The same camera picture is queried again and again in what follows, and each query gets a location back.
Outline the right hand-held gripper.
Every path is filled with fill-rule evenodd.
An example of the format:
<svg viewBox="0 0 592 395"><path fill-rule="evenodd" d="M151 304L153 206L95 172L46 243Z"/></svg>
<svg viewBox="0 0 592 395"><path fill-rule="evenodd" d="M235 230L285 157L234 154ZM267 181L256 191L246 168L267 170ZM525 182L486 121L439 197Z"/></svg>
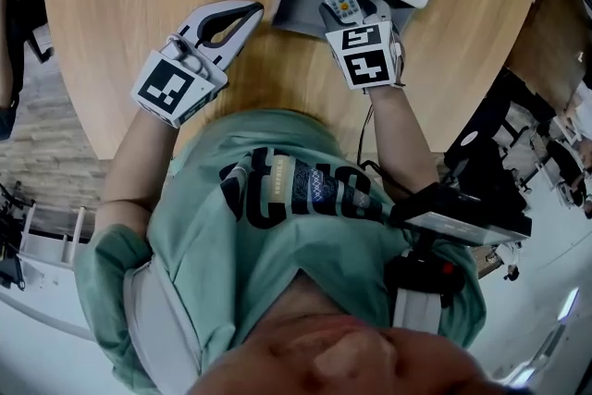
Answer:
<svg viewBox="0 0 592 395"><path fill-rule="evenodd" d="M350 28L327 4L318 8L327 42L349 89L403 88L404 47L393 29L390 5L384 0L359 0L359 4L363 25Z"/></svg>

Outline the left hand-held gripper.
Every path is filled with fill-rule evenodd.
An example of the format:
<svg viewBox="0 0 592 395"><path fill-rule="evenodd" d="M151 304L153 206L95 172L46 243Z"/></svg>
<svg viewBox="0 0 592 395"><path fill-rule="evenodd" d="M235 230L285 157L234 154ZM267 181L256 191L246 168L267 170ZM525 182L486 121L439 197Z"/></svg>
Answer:
<svg viewBox="0 0 592 395"><path fill-rule="evenodd" d="M180 128L228 85L223 70L241 52L264 13L264 6L252 0L199 6L181 23L178 34L149 54L131 90L132 99L167 125ZM187 40L198 44L201 53Z"/></svg>

